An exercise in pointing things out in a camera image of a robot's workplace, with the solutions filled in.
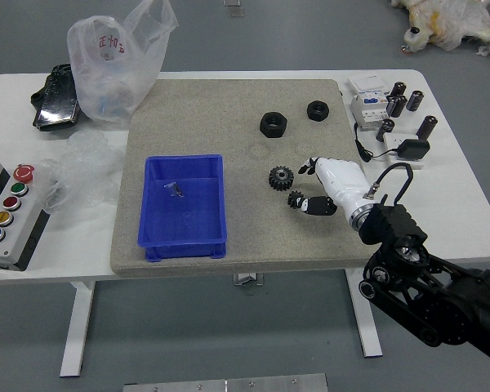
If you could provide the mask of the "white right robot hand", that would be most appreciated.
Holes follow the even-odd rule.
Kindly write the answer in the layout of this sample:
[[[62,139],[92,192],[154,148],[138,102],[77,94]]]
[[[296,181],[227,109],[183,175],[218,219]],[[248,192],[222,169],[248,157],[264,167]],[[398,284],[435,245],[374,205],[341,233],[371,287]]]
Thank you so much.
[[[370,185],[355,162],[322,157],[308,158],[298,173],[316,174],[326,194],[337,206],[343,208],[345,218],[351,224],[373,205],[371,199],[365,198]]]

